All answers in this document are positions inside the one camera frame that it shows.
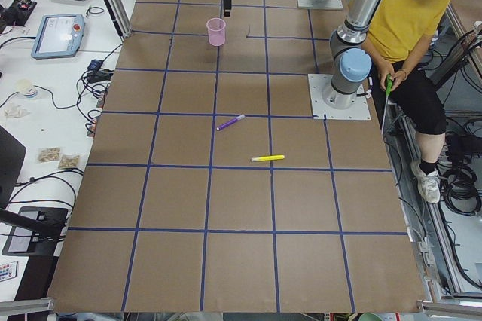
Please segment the purple pen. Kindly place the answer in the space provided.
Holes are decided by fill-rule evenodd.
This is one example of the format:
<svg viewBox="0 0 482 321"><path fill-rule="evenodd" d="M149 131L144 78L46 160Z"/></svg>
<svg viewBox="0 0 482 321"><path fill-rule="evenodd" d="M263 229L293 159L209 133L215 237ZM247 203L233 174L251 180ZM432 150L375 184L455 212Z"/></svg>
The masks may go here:
<svg viewBox="0 0 482 321"><path fill-rule="evenodd" d="M238 121L241 121L241 120L244 119L245 117L246 117L246 116L245 116L244 114L238 115L238 116L236 116L235 118L232 118L232 119L230 119L229 121L226 121L226 122L224 122L223 124L218 125L218 126L216 127L216 130L217 130L217 131L221 131L221 130L223 130L223 129L225 129L225 128L227 128L227 127L229 127L229 126L231 126L231 125L233 125L233 124L235 124L235 123L237 123Z"/></svg>

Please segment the pink mesh cup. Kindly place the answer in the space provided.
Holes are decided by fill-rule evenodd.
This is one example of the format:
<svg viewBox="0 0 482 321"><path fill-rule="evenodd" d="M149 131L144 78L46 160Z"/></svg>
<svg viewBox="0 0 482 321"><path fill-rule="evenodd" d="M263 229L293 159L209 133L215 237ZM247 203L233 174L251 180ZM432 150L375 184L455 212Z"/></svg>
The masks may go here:
<svg viewBox="0 0 482 321"><path fill-rule="evenodd" d="M211 18L206 22L208 42L212 46L222 46L225 43L226 23L221 18Z"/></svg>

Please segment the paper cup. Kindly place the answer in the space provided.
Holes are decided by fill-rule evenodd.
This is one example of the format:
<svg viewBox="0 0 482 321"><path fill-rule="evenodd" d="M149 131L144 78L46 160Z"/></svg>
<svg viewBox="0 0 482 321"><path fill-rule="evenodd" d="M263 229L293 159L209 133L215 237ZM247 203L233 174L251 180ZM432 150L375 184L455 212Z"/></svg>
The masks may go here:
<svg viewBox="0 0 482 321"><path fill-rule="evenodd" d="M16 89L19 94L27 99L33 99L38 95L37 87L29 79L19 79L16 82Z"/></svg>

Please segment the yellow pen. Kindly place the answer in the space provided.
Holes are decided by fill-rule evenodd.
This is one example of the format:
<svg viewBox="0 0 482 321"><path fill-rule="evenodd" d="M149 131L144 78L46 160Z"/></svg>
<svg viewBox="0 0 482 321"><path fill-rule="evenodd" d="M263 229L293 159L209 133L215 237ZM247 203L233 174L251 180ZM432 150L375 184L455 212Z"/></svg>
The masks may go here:
<svg viewBox="0 0 482 321"><path fill-rule="evenodd" d="M280 161L284 159L285 159L285 155L275 154L275 155L264 155L264 156L252 157L250 161L257 163L257 162L268 162L268 161Z"/></svg>

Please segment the near teach pendant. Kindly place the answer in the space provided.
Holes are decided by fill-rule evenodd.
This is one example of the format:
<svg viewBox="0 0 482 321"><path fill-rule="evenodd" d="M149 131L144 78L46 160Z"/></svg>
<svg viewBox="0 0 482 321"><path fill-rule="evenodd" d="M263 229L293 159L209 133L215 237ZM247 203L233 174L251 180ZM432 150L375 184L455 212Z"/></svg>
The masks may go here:
<svg viewBox="0 0 482 321"><path fill-rule="evenodd" d="M82 14L44 15L32 47L32 58L73 57L81 46L84 25Z"/></svg>

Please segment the person in yellow shirt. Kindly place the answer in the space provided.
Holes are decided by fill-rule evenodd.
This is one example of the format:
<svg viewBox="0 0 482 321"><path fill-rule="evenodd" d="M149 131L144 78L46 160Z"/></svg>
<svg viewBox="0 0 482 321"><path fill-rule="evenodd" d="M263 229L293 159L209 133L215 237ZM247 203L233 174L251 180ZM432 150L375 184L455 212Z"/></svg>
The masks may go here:
<svg viewBox="0 0 482 321"><path fill-rule="evenodd" d="M450 0L381 0L362 48L372 60L377 115L383 115L386 79L389 98L415 125L420 156L411 169L421 198L437 203L440 181L435 169L447 129L444 107L434 84L419 68Z"/></svg>

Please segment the snack bag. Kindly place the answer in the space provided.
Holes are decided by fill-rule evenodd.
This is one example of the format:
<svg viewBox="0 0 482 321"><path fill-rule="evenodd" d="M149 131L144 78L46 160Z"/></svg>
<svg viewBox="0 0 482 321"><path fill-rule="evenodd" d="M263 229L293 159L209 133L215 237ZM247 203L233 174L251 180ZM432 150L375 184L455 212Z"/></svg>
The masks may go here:
<svg viewBox="0 0 482 321"><path fill-rule="evenodd" d="M60 147L40 148L36 158L39 163L57 162L60 160L61 154Z"/></svg>
<svg viewBox="0 0 482 321"><path fill-rule="evenodd" d="M81 160L81 156L78 154L76 155L63 154L59 159L58 168L59 169L78 168L80 160Z"/></svg>

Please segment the crumpled tissue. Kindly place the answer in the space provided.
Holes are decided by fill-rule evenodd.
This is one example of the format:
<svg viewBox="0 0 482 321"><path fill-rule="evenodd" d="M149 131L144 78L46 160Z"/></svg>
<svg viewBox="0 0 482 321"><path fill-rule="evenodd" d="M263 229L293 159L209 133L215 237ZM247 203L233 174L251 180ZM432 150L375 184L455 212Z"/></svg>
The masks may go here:
<svg viewBox="0 0 482 321"><path fill-rule="evenodd" d="M30 111L21 104L11 103L5 106L4 116L6 118L23 118L28 116Z"/></svg>

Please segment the black tablet stand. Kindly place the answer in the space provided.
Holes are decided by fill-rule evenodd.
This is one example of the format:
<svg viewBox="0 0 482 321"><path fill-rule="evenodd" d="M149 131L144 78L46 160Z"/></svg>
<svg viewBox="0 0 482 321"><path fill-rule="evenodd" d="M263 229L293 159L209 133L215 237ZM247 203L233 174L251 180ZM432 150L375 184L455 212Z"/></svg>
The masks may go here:
<svg viewBox="0 0 482 321"><path fill-rule="evenodd" d="M55 207L23 206L18 213L1 209L1 222L11 226L2 255L53 255L67 215L67 209Z"/></svg>

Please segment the remote control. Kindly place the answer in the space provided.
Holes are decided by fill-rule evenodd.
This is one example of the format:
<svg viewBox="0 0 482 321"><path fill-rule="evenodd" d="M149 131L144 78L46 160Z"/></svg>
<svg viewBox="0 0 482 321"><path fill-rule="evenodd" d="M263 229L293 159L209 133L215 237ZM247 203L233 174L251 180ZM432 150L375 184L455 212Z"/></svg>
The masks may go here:
<svg viewBox="0 0 482 321"><path fill-rule="evenodd" d="M12 280L17 276L18 262L12 261L0 265L0 282Z"/></svg>

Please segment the green handled tool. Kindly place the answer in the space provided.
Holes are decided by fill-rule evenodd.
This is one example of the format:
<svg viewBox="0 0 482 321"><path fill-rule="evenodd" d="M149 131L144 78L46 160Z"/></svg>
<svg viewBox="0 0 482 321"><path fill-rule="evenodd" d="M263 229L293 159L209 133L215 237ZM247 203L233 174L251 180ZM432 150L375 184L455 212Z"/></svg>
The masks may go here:
<svg viewBox="0 0 482 321"><path fill-rule="evenodd" d="M389 97L390 97L391 91L392 91L392 76L388 74L386 76L385 102L383 107L383 118L382 118L382 125L381 125L382 136L385 136L386 114L387 114L387 108L389 104Z"/></svg>

